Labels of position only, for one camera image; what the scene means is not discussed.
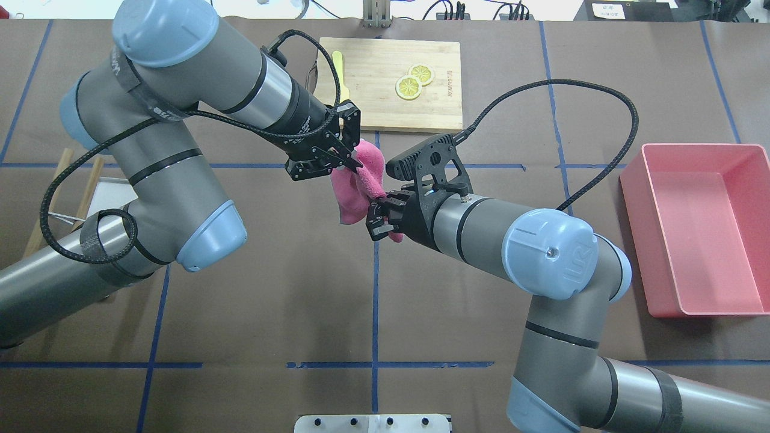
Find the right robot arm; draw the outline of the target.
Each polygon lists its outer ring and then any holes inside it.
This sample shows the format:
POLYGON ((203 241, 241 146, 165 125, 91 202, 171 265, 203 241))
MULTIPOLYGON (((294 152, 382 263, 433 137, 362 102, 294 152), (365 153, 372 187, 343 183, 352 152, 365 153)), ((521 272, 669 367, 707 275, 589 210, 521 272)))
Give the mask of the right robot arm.
POLYGON ((632 280, 625 254, 556 209, 439 190, 391 192, 375 239, 413 241, 530 293, 508 417, 524 432, 767 432, 768 401, 599 355, 608 307, 632 280))

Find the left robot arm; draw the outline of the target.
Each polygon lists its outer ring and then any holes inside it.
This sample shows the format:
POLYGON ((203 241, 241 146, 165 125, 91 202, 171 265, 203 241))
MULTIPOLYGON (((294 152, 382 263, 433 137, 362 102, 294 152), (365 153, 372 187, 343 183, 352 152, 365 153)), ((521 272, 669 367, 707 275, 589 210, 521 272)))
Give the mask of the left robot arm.
POLYGON ((324 104, 286 71, 278 47, 256 47, 204 1, 126 1, 114 46, 61 101, 69 135, 87 153, 50 184, 39 214, 47 247, 2 271, 2 348, 177 262, 200 271, 239 249, 247 231, 184 121, 206 116, 280 148, 292 180, 357 170, 360 112, 335 95, 324 104), (88 217, 58 241, 52 196, 104 151, 137 197, 88 217))

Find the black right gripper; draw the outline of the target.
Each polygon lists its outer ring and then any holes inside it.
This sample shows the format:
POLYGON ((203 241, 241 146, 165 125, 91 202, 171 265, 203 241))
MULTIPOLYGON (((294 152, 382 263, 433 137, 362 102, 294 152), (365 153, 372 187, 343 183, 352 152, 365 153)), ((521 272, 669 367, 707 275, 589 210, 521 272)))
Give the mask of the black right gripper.
POLYGON ((424 247, 435 247, 434 220, 440 206, 438 191, 390 192, 378 201, 369 202, 365 218, 369 238, 377 242, 393 231, 424 247))

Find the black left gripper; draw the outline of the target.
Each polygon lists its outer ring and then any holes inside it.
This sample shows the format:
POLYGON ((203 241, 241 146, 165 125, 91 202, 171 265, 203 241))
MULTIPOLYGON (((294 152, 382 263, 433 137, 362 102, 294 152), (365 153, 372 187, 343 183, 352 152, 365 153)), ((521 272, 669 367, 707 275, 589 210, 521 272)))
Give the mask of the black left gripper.
POLYGON ((352 100, 344 100, 334 110, 333 120, 319 134, 299 143, 289 154, 285 168, 293 181, 329 176, 333 170, 358 170, 364 165, 357 159, 360 142, 360 110, 352 100))

